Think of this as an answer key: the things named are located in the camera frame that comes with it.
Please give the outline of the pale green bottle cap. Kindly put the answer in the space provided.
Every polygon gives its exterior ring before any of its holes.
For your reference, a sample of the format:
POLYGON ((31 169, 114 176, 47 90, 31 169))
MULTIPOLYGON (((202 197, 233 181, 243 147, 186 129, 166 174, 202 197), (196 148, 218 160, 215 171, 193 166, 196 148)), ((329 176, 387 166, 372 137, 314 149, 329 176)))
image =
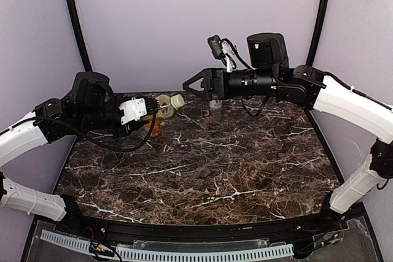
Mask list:
POLYGON ((181 94, 177 94, 177 95, 170 97, 170 102, 171 102, 172 107, 175 110, 178 110, 181 107, 185 106, 185 101, 184 101, 184 98, 181 94))

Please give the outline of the green tea bottle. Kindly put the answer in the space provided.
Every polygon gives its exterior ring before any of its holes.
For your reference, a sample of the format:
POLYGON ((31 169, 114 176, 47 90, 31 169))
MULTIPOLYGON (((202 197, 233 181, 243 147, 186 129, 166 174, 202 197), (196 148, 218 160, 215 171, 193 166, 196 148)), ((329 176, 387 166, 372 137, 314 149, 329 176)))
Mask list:
POLYGON ((141 116, 139 121, 149 121, 153 119, 153 104, 155 104, 156 119, 169 118, 173 114, 171 105, 171 98, 166 94, 161 94, 156 97, 137 96, 136 99, 144 99, 147 114, 141 116))

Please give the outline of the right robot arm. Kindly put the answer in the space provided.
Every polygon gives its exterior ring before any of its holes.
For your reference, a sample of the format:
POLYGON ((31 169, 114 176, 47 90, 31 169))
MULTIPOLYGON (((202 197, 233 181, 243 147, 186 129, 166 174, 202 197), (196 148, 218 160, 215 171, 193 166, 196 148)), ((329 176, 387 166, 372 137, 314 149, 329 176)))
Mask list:
POLYGON ((383 180, 392 178, 392 106, 380 102, 337 76, 309 65, 289 66, 284 36, 259 33, 247 37, 251 64, 239 70, 237 49, 215 35, 208 45, 224 68, 206 68, 183 83, 186 92, 204 101, 250 96, 291 102, 308 110, 333 115, 376 136, 364 163, 326 199, 321 214, 343 215, 383 180))

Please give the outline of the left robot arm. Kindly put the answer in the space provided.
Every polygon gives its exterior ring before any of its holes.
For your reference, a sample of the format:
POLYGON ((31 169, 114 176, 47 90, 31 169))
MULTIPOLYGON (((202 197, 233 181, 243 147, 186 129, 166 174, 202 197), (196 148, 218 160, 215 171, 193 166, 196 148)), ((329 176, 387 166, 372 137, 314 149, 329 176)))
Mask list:
MULTIPOLYGON (((1 166, 35 148, 65 136, 85 138, 96 129, 115 129, 139 120, 144 99, 113 93, 109 78, 97 72, 79 72, 72 88, 61 99, 49 99, 21 120, 1 131, 1 166)), ((1 207, 40 215, 56 222, 72 212, 72 202, 24 187, 1 176, 1 207)))

